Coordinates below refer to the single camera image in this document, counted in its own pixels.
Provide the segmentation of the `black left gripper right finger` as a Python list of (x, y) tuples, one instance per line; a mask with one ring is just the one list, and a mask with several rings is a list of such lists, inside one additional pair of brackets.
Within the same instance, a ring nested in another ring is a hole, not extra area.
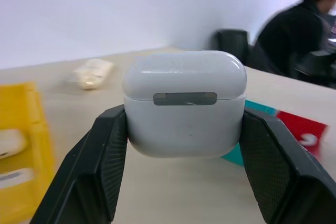
[(266, 224), (336, 224), (336, 182), (280, 119), (246, 108), (239, 146)]

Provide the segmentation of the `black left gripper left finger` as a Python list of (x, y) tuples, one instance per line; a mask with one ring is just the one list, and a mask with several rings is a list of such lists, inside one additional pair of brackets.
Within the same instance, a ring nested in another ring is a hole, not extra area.
[(111, 224), (127, 143), (124, 106), (107, 109), (68, 152), (29, 224)]

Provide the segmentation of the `yellow plastic tray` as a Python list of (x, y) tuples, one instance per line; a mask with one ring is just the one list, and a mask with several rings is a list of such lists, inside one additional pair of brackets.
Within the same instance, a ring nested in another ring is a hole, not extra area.
[(31, 218), (54, 175), (55, 155), (39, 92), (32, 82), (0, 85), (0, 130), (18, 129), (27, 147), (0, 159), (0, 174), (31, 168), (34, 179), (0, 189), (0, 224), (18, 224)]

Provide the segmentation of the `white earbud red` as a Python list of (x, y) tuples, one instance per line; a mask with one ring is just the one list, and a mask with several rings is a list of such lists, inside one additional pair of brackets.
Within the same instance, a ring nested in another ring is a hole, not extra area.
[(312, 133), (301, 134), (300, 144), (302, 146), (316, 146), (318, 138)]

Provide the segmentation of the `red plastic tray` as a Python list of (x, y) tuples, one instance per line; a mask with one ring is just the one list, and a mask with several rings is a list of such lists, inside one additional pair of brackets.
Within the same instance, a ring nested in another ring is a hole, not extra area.
[(279, 118), (285, 124), (285, 126), (299, 143), (301, 140), (301, 134), (314, 134), (318, 138), (318, 144), (316, 146), (303, 147), (315, 157), (320, 157), (321, 143), (326, 131), (328, 130), (328, 126), (326, 124), (306, 119), (284, 111), (279, 111), (277, 114), (277, 118)]

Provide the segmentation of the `cream plastic bag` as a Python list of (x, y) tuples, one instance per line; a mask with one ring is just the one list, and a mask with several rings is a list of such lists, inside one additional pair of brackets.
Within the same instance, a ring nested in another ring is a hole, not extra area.
[(82, 90), (99, 89), (114, 70), (115, 64), (102, 59), (89, 59), (74, 69), (67, 82)]

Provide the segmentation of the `black office chair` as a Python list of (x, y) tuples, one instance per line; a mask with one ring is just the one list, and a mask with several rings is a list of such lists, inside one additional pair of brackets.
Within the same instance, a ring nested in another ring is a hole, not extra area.
[(235, 56), (242, 64), (246, 64), (250, 45), (248, 32), (241, 29), (220, 29), (213, 36), (214, 49)]

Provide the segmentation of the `person in black top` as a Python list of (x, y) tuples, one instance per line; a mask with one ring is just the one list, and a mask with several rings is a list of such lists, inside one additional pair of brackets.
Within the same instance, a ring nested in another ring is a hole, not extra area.
[(336, 0), (302, 0), (277, 13), (260, 31), (246, 65), (336, 88), (336, 51), (328, 47), (326, 17)]

